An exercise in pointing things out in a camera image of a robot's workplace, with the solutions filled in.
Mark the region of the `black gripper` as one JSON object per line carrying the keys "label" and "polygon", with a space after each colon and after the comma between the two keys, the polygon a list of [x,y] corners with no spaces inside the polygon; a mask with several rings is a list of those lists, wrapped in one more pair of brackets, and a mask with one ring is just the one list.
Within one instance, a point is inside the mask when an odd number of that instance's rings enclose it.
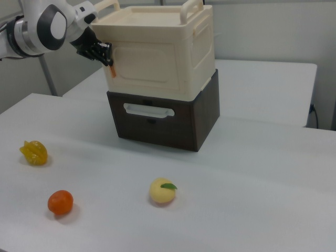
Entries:
{"label": "black gripper", "polygon": [[104,66],[113,66],[113,60],[109,57],[112,45],[97,41],[93,30],[86,28],[83,34],[78,39],[70,42],[70,44],[75,47],[77,54],[89,57],[91,60],[97,60]]}

